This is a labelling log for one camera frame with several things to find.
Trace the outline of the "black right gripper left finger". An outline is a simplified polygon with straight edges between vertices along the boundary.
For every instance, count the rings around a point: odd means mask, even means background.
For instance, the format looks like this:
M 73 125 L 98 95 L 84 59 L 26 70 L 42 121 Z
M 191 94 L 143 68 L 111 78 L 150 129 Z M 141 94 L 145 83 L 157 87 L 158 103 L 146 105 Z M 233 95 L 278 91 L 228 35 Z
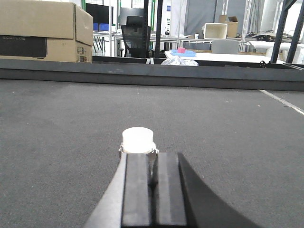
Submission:
M 123 153 L 116 173 L 85 228 L 150 228 L 152 226 L 148 157 Z

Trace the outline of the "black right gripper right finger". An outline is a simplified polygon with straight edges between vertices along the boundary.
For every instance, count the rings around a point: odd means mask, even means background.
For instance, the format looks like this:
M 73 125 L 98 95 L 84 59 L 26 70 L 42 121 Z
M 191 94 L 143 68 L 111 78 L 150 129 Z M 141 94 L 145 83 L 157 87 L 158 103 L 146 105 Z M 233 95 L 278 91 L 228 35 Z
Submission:
M 156 228 L 258 227 L 214 193 L 182 153 L 159 153 L 154 179 Z

